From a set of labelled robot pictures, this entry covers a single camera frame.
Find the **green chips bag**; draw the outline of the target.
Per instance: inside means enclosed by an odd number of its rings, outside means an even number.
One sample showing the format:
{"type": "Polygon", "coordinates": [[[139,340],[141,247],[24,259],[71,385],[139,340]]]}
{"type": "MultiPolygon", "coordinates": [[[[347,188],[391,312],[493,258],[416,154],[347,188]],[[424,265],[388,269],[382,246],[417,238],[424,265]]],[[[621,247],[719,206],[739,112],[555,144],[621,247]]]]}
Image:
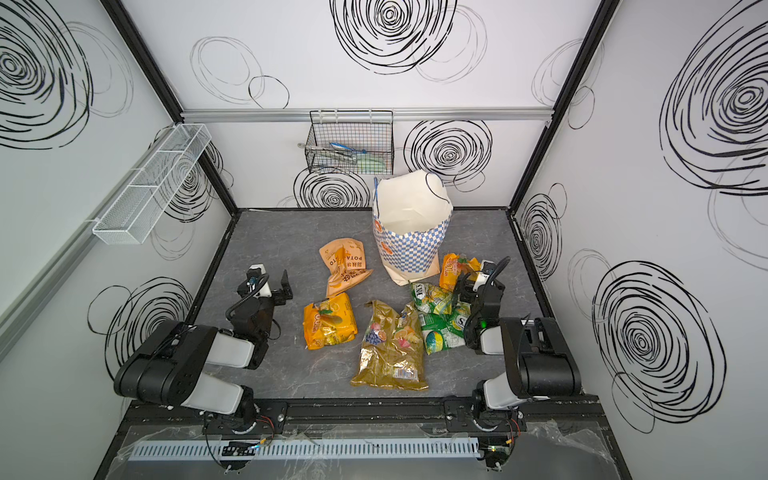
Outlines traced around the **green chips bag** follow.
{"type": "Polygon", "coordinates": [[[439,285],[412,282],[410,293],[414,307],[422,313],[447,316],[453,311],[454,294],[439,285]]]}
{"type": "Polygon", "coordinates": [[[471,315],[469,303],[459,301],[450,314],[419,313],[428,355],[466,345],[464,327],[471,315]]]}

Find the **orange yellow snack bag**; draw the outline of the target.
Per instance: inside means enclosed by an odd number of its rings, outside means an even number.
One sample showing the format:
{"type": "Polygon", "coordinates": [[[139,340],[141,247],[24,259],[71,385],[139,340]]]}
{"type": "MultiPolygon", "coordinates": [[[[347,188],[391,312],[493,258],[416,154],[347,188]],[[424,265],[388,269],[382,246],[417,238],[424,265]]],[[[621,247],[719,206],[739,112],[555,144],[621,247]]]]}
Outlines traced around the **orange yellow snack bag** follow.
{"type": "Polygon", "coordinates": [[[350,298],[346,292],[303,309],[304,339],[309,350],[350,342],[358,334],[350,298]]]}

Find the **beige sweet potato snack bag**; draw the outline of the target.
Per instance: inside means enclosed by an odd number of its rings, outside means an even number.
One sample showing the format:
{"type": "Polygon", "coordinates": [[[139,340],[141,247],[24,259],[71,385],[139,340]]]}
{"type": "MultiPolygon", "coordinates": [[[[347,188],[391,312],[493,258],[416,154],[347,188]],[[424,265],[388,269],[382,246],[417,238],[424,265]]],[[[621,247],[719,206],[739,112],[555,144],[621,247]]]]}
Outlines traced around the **beige sweet potato snack bag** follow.
{"type": "Polygon", "coordinates": [[[320,248],[319,254],[330,272],[326,296],[346,292],[369,278],[364,245],[353,238],[333,240],[320,248]]]}

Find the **blue checkered paper bag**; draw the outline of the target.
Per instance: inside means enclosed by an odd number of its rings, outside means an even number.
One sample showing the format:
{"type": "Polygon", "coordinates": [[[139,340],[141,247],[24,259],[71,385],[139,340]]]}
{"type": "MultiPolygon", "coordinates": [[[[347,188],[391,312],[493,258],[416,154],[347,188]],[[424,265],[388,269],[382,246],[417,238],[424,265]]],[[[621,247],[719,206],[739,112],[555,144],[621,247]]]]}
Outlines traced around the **blue checkered paper bag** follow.
{"type": "Polygon", "coordinates": [[[374,182],[373,234],[382,264],[403,286],[440,272],[453,204],[441,178],[417,170],[374,182]]]}

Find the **gold candy bag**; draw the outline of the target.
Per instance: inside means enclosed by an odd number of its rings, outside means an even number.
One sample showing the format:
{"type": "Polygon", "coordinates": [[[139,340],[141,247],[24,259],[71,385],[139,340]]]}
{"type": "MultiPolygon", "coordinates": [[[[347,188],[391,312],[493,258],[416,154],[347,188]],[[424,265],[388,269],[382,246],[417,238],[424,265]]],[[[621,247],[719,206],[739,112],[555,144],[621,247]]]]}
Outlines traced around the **gold candy bag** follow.
{"type": "Polygon", "coordinates": [[[372,316],[361,344],[359,368],[352,386],[424,391],[425,346],[419,312],[408,303],[401,312],[386,303],[367,304],[372,316]]]}

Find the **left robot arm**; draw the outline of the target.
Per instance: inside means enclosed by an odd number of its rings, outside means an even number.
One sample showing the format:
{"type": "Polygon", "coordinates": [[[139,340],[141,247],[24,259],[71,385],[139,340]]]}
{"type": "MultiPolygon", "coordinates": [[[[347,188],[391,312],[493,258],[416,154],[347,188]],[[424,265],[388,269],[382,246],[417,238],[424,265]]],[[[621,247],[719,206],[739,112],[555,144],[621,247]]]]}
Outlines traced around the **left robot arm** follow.
{"type": "Polygon", "coordinates": [[[274,311],[293,299],[284,271],[273,289],[263,264],[250,266],[240,299],[225,312],[228,329],[165,321],[118,369],[116,394],[145,403],[228,416],[250,425],[258,408],[253,390],[206,374],[208,365],[257,369],[269,349],[274,311]]]}

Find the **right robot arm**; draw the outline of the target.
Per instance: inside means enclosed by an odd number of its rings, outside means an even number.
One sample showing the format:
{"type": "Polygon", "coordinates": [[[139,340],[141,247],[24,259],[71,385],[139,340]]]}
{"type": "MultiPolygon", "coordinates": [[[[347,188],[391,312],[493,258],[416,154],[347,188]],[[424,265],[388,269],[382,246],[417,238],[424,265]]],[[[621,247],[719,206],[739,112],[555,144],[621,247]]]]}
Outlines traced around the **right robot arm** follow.
{"type": "Polygon", "coordinates": [[[500,274],[508,257],[464,268],[454,286],[456,302],[470,305],[462,327],[465,345],[475,353],[500,356],[502,374],[480,382],[473,392],[473,413],[511,411],[525,403],[582,393],[576,361],[552,317],[503,317],[505,286],[500,274]]]}

